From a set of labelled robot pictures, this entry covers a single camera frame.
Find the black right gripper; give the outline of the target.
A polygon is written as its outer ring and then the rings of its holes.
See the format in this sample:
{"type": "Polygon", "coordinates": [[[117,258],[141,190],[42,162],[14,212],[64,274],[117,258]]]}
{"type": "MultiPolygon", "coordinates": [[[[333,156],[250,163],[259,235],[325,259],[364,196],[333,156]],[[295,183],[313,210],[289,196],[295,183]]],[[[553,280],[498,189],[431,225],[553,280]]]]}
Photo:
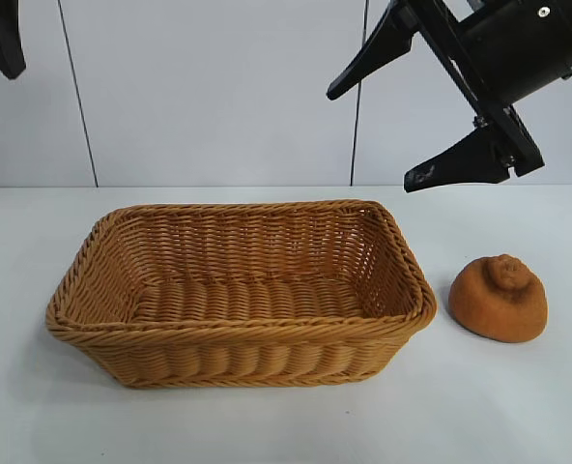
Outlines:
{"type": "Polygon", "coordinates": [[[513,105],[572,74],[572,1],[485,1],[463,20],[442,1],[390,1],[329,100],[410,52],[415,21],[476,118],[473,132],[409,170],[404,190],[498,184],[543,167],[513,105]]]}

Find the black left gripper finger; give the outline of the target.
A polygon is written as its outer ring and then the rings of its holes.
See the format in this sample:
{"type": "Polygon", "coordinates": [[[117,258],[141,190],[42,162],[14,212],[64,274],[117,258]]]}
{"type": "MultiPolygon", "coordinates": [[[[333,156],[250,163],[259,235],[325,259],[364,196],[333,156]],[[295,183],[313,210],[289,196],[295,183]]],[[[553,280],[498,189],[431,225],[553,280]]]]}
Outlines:
{"type": "Polygon", "coordinates": [[[9,80],[26,69],[19,33],[18,1],[0,0],[0,72],[9,80]]]}

